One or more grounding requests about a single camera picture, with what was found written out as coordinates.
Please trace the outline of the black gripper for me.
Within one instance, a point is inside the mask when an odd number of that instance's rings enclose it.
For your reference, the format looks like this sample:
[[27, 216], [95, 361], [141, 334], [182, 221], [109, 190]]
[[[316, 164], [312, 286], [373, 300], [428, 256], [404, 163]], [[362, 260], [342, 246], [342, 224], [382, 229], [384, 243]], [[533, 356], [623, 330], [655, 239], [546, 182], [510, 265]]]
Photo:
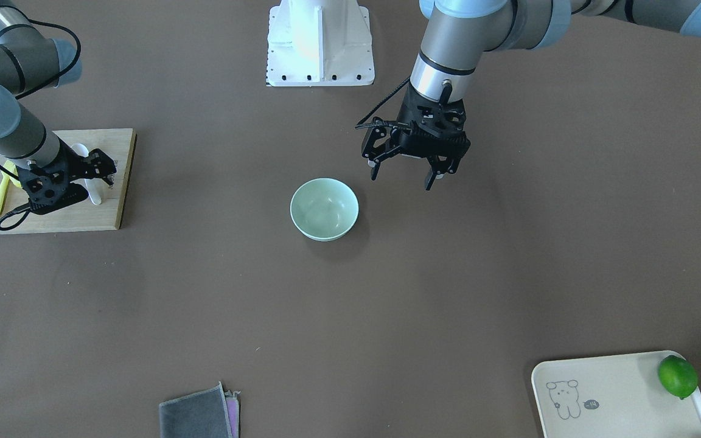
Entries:
[[100, 178], [108, 187], [113, 186], [117, 167], [98, 148], [90, 150], [86, 158], [61, 148], [51, 163], [42, 167], [28, 164], [17, 167], [17, 172], [21, 188], [28, 194], [30, 211], [44, 215], [88, 199], [84, 178]]

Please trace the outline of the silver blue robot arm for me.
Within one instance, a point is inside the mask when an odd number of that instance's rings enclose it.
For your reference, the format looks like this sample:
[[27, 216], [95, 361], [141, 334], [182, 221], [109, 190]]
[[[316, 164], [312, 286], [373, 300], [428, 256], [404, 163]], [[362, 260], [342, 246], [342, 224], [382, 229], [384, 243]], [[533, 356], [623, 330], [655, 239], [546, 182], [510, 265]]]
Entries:
[[42, 25], [13, 2], [0, 1], [0, 157], [16, 166], [28, 211], [38, 215], [85, 200], [85, 180], [113, 186], [117, 172], [105, 152], [79, 155], [23, 105], [23, 98], [75, 82], [82, 72], [78, 36], [46, 37]]

